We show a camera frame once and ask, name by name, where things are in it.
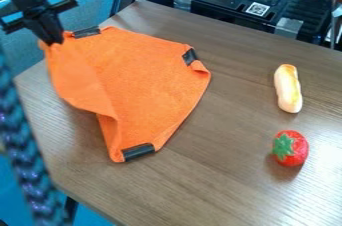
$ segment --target toy bread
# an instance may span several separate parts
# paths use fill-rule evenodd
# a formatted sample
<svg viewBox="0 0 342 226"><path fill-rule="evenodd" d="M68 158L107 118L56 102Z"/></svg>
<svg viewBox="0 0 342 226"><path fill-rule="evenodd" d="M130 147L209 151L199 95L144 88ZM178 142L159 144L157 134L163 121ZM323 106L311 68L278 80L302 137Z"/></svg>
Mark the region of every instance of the toy bread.
<svg viewBox="0 0 342 226"><path fill-rule="evenodd" d="M303 106L297 68L282 64L274 73L274 85L278 95L278 106L289 113L298 113Z"/></svg>

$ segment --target orange cloth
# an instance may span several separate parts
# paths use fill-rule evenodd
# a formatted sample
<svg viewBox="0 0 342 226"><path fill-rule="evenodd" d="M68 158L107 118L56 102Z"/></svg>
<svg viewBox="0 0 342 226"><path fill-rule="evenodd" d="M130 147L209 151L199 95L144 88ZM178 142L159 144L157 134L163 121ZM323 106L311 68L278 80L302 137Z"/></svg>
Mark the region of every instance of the orange cloth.
<svg viewBox="0 0 342 226"><path fill-rule="evenodd" d="M159 150L197 105L210 72L182 56L190 46L107 27L62 45L41 44L57 93L97 114L109 155L151 143Z"/></svg>

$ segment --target braided cable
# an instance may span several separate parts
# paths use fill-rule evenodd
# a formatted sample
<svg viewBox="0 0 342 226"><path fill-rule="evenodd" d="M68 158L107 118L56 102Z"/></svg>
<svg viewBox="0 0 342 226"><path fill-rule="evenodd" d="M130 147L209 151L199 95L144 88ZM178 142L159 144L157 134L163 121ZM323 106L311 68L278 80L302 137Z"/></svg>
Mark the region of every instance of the braided cable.
<svg viewBox="0 0 342 226"><path fill-rule="evenodd" d="M69 225L3 53L0 53L0 136L35 225Z"/></svg>

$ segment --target red strawberry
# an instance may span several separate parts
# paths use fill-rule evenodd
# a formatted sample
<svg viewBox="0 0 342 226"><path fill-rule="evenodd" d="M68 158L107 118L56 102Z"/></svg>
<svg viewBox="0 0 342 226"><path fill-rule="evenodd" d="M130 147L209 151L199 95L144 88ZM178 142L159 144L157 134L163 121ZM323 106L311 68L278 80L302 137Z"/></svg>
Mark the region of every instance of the red strawberry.
<svg viewBox="0 0 342 226"><path fill-rule="evenodd" d="M308 141L296 131L281 131L273 139L272 154L281 165L299 166L305 162L308 153Z"/></svg>

